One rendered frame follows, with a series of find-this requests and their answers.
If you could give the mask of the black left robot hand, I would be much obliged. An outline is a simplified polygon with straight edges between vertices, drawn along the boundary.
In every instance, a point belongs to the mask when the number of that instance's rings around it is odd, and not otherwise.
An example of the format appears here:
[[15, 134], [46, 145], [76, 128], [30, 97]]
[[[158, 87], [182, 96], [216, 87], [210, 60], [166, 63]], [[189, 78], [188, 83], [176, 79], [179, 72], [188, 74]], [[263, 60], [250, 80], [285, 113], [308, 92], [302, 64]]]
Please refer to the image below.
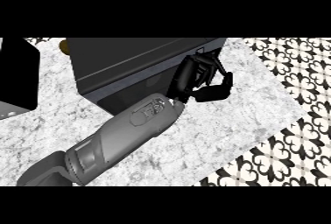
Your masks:
[[225, 100], [234, 87], [234, 73], [226, 72], [219, 60], [220, 50], [188, 55], [173, 75], [167, 96], [186, 103]]

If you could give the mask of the dark grey microwave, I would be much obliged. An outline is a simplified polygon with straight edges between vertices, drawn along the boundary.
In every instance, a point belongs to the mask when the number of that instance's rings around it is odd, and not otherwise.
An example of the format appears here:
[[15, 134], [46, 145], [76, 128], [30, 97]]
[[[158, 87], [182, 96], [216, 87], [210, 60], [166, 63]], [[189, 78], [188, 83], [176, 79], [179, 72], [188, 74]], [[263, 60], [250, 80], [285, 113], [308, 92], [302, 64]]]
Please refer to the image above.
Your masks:
[[135, 84], [223, 44], [223, 38], [70, 38], [77, 91], [83, 96], [117, 81]]

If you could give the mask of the dark grey microwave door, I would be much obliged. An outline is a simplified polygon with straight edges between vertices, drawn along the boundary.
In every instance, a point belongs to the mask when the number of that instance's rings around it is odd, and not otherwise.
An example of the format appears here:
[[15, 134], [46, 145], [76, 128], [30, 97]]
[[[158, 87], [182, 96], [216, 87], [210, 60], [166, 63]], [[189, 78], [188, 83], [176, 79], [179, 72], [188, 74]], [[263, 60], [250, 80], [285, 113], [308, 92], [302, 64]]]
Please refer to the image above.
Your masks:
[[83, 97], [107, 112], [117, 115], [136, 102], [154, 93], [167, 94], [178, 67], [172, 67], [135, 84], [117, 81], [118, 86], [108, 85]]

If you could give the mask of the brown round knob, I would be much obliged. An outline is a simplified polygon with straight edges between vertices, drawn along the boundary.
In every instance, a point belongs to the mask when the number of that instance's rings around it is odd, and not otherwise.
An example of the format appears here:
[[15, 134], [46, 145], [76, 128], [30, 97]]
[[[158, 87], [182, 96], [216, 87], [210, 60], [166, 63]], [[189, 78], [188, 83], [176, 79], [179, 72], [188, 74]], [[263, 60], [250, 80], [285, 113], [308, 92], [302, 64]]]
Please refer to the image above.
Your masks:
[[59, 42], [59, 50], [65, 55], [70, 55], [68, 41], [65, 39]]

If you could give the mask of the black box appliance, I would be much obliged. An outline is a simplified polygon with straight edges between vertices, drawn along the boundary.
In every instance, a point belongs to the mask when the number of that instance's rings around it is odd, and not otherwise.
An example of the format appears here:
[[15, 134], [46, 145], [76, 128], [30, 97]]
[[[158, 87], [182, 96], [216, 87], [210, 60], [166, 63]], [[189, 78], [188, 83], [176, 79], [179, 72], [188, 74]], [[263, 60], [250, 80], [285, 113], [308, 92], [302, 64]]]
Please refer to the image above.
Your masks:
[[37, 108], [40, 51], [24, 38], [0, 38], [0, 120]]

